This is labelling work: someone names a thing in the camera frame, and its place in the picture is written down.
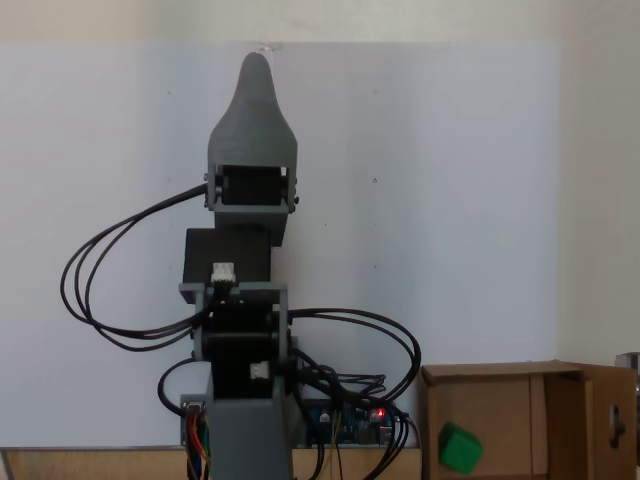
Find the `grey teardrop gripper finger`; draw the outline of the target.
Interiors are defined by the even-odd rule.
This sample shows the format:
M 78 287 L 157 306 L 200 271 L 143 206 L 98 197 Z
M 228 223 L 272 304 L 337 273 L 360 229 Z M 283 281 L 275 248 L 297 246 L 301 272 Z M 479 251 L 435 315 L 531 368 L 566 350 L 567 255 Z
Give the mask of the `grey teardrop gripper finger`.
M 298 143 L 278 103 L 270 64 L 251 52 L 242 61 L 231 102 L 211 132 L 208 150 L 208 207 L 213 179 L 222 166 L 280 167 L 287 176 L 295 211 Z

